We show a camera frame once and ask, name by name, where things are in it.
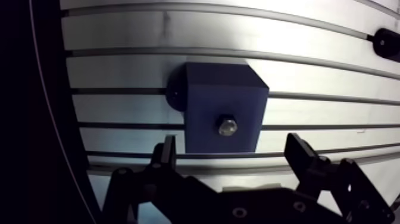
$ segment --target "screw hole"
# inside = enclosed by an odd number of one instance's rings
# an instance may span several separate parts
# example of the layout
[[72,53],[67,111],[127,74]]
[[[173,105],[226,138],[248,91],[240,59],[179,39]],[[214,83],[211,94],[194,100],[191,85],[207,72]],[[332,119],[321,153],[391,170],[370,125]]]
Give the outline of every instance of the screw hole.
[[247,216],[247,210],[244,208],[235,208],[232,210],[232,214],[234,215],[234,217],[244,218]]
[[305,211],[305,209],[306,209],[306,206],[305,206],[305,204],[303,202],[296,201],[293,204],[293,208],[295,208],[297,211],[300,211],[301,213],[303,213]]

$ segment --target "bolt head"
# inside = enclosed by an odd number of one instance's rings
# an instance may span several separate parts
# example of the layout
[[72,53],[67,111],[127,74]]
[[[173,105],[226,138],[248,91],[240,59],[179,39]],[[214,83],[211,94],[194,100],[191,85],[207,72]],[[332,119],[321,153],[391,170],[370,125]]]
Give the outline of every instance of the bolt head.
[[222,136],[231,136],[238,130],[238,124],[234,119],[223,119],[218,128],[218,132]]

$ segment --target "slotted aluminum wall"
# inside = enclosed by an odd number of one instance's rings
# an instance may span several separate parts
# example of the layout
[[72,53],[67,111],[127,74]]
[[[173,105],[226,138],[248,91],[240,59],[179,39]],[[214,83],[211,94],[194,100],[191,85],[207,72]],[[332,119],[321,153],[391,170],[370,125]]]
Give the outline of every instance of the slotted aluminum wall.
[[[289,132],[334,160],[400,153],[400,63],[375,55],[366,40],[381,27],[400,33],[398,0],[61,0],[61,6],[70,86],[92,163],[145,164],[166,134],[177,136],[184,153],[182,115],[163,92],[172,69],[187,61],[249,64],[271,96],[258,157],[183,155],[182,166],[286,166],[281,153]],[[400,179],[393,161],[375,170]],[[391,203],[396,178],[366,172],[376,185],[391,183],[381,191]]]

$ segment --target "metal bolt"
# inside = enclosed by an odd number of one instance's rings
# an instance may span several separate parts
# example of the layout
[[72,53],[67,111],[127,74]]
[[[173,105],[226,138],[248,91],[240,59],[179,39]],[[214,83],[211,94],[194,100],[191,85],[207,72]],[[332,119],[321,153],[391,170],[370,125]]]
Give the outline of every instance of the metal bolt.
[[118,174],[120,174],[120,175],[124,175],[125,173],[126,173],[126,169],[124,169],[124,168],[120,168],[118,170]]
[[301,213],[303,213],[306,209],[306,206],[303,202],[296,201],[295,203],[293,203],[293,208],[295,208],[297,211],[300,211]]
[[152,165],[152,167],[155,168],[155,169],[157,169],[157,168],[160,168],[160,167],[161,167],[161,164],[159,164],[159,163],[154,163],[154,164]]
[[244,209],[244,208],[240,208],[240,207],[234,208],[232,210],[232,214],[234,215],[234,217],[237,217],[237,218],[241,219],[241,218],[244,218],[244,217],[247,216],[247,210]]
[[238,124],[233,119],[223,119],[218,132],[222,136],[231,136],[238,130]]

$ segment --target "blue cube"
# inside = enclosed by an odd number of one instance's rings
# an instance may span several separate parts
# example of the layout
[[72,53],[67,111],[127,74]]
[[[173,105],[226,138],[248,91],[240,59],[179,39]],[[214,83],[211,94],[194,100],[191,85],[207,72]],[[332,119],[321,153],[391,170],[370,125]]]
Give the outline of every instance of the blue cube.
[[248,65],[187,63],[186,153],[253,153],[269,87]]

